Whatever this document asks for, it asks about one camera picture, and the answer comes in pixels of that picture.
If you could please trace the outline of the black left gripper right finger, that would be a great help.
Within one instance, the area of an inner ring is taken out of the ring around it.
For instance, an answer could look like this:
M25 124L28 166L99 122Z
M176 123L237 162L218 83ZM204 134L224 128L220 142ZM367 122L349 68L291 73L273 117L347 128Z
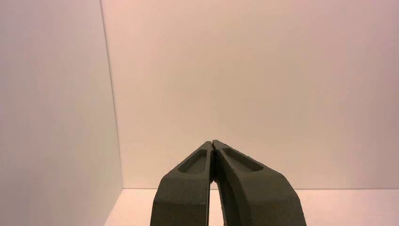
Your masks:
M212 143L224 225L306 225L300 199L283 174L219 140Z

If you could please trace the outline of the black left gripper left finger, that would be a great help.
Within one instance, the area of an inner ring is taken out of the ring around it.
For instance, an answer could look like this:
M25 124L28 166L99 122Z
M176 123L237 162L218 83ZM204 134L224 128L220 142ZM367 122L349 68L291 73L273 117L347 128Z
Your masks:
M152 205L152 226L208 225L213 150L212 142L206 141L161 179Z

